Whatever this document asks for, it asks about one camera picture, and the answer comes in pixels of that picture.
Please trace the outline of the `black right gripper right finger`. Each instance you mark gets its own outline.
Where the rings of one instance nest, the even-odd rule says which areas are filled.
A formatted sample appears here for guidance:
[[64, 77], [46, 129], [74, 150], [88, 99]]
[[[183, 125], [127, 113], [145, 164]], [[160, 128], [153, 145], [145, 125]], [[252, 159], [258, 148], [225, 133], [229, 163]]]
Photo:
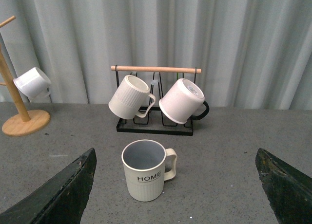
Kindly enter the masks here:
[[280, 224], [312, 222], [312, 179], [265, 149], [255, 165], [263, 190]]

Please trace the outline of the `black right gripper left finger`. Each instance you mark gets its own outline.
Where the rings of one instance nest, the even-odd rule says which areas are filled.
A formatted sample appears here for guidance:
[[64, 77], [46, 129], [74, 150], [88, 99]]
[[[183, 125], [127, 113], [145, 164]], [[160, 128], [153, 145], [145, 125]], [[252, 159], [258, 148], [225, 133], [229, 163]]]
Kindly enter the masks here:
[[79, 224], [93, 186], [97, 158], [90, 148], [0, 215], [2, 224]]

